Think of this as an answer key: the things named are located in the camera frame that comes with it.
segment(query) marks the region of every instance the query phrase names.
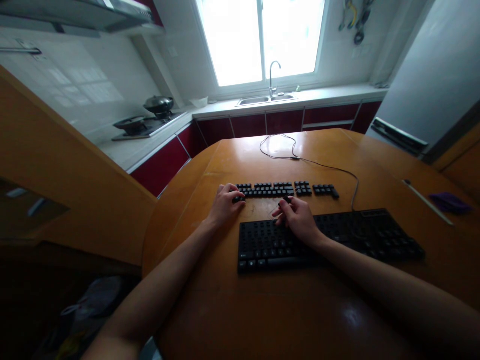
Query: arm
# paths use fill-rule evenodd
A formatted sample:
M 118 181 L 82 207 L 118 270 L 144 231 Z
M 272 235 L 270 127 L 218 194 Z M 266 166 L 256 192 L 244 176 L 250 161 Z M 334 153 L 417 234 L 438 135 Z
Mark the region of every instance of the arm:
M 339 244 L 320 232 L 309 205 L 285 200 L 280 215 L 297 238 L 357 282 L 425 340 L 438 341 L 467 357 L 480 354 L 480 313 L 439 288 Z
M 245 206 L 244 201 L 233 204 L 235 197 L 244 194 L 232 184 L 220 185 L 207 219 L 128 295 L 84 360 L 138 358 L 144 344 L 162 326 L 212 236 Z

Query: window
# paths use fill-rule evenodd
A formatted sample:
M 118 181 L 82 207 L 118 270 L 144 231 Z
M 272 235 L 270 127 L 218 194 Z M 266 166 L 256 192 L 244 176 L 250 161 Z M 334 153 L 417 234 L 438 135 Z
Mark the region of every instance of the window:
M 220 87 L 313 73 L 325 0 L 197 0 Z

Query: round table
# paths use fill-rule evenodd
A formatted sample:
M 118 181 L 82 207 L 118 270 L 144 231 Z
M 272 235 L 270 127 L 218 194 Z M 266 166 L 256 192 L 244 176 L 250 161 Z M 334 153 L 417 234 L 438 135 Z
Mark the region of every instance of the round table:
M 430 282 L 480 310 L 480 218 L 477 204 L 436 170 L 386 143 L 330 129 L 289 134 L 295 153 L 349 170 L 360 179 L 355 210 L 386 208 L 425 249 L 423 261 L 393 266 Z M 314 215 L 351 211 L 356 180 L 305 161 L 271 159 L 265 136 L 210 146 L 168 185 L 149 223 L 143 275 L 175 250 L 208 215 L 219 184 L 309 181 L 340 194 L 304 196 Z M 270 138 L 262 149 L 290 156 L 293 141 Z M 424 196 L 450 192 L 474 207 L 447 215 L 449 226 L 402 179 Z M 375 358 L 424 355 L 411 331 L 332 267 L 238 275 L 240 223 L 271 219 L 278 198 L 248 199 L 212 239 L 164 326 L 156 335 L 166 359 Z

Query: sink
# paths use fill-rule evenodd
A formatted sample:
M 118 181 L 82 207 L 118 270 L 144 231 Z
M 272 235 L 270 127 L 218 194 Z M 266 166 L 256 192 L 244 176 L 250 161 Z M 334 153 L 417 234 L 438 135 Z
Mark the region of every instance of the sink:
M 274 103 L 274 102 L 277 102 L 277 101 L 297 100 L 297 99 L 298 99 L 298 97 L 296 97 L 294 95 L 289 95 L 289 94 L 277 95 L 277 96 L 274 96 L 272 98 L 270 98 L 269 96 L 251 97 L 251 98 L 247 98 L 247 99 L 240 99 L 238 104 L 235 105 L 235 106 L 239 107 L 239 106 L 255 105 L 255 104 L 262 104 L 262 103 L 270 103 L 271 104 L 271 103 Z
M 280 101 L 280 100 L 293 100 L 295 96 L 293 95 L 282 95 L 282 96 L 274 96 L 271 98 L 272 101 Z
M 240 102 L 238 103 L 237 106 L 268 103 L 268 101 L 269 101 L 268 96 L 252 97 L 252 98 L 249 98 L 249 99 L 240 100 Z

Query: hand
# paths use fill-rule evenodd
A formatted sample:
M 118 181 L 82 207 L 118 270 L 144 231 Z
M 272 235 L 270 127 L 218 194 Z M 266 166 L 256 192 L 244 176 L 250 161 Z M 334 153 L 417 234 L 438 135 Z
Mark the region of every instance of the hand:
M 274 217 L 280 215 L 276 225 L 285 223 L 285 226 L 290 228 L 299 240 L 313 248 L 326 236 L 315 224 L 309 204 L 293 196 L 289 198 L 291 204 L 283 199 L 280 200 L 280 207 L 272 214 Z
M 233 203 L 232 201 L 236 197 L 244 198 L 245 195 L 231 183 L 220 185 L 207 220 L 216 227 L 222 226 L 233 214 L 245 206 L 245 201 Z

